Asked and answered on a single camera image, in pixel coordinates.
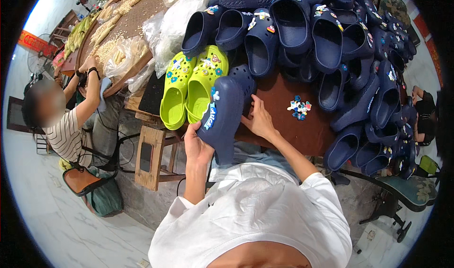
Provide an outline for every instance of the wall outlet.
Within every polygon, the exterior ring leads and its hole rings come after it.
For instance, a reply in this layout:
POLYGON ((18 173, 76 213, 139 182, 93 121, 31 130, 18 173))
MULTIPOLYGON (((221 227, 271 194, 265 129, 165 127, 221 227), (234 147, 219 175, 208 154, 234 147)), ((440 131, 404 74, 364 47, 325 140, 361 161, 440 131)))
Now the wall outlet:
POLYGON ((142 259, 139 262, 137 262, 137 265, 139 265, 140 268, 147 268, 148 266, 150 266, 150 263, 145 259, 142 259))

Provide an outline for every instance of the gray pants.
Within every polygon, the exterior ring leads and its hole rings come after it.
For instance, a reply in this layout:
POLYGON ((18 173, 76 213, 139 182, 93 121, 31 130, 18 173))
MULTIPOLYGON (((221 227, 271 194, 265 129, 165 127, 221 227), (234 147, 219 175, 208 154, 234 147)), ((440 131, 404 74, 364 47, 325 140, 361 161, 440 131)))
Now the gray pants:
MULTIPOLYGON (((105 99, 106 110, 96 110, 83 124, 86 130, 92 129, 91 141, 93 150, 107 157, 111 157, 117 145, 118 118, 123 107, 123 98, 111 95, 105 99)), ((102 166, 109 162, 108 159, 93 155, 90 166, 102 166)))

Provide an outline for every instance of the green bag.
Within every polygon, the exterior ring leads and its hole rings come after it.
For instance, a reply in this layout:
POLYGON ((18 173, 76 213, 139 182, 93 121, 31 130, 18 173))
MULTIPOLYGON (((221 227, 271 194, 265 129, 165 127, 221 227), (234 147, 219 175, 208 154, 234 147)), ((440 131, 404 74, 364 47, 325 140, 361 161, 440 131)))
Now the green bag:
MULTIPOLYGON (((94 174, 100 178, 109 178, 106 173, 94 174)), ((102 185, 86 196, 82 197, 85 205, 94 214, 99 217, 111 217, 119 214, 123 210, 123 198, 121 197, 120 189, 115 179, 110 179, 105 185, 102 185)))

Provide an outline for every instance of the wristwatch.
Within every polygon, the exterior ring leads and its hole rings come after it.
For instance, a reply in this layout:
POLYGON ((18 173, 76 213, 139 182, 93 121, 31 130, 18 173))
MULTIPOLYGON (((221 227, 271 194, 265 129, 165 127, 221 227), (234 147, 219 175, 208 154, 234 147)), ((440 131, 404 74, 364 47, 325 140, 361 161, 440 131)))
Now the wristwatch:
POLYGON ((91 72, 91 71, 95 71, 96 74, 98 75, 98 80, 101 80, 101 78, 99 77, 99 73, 98 73, 98 70, 96 69, 96 67, 92 67, 92 68, 90 68, 90 69, 88 70, 87 77, 88 77, 88 75, 90 75, 90 72, 91 72))

